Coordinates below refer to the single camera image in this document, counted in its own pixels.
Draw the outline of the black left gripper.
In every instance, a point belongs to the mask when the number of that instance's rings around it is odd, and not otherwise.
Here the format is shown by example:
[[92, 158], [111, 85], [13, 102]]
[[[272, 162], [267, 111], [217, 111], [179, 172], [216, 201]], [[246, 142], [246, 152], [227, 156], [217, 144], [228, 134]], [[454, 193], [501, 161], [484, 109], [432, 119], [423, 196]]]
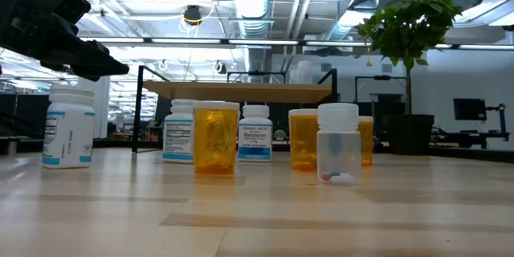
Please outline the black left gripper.
[[93, 40], [78, 39], [80, 0], [1, 0], [1, 46], [57, 72], [96, 82], [129, 66]]

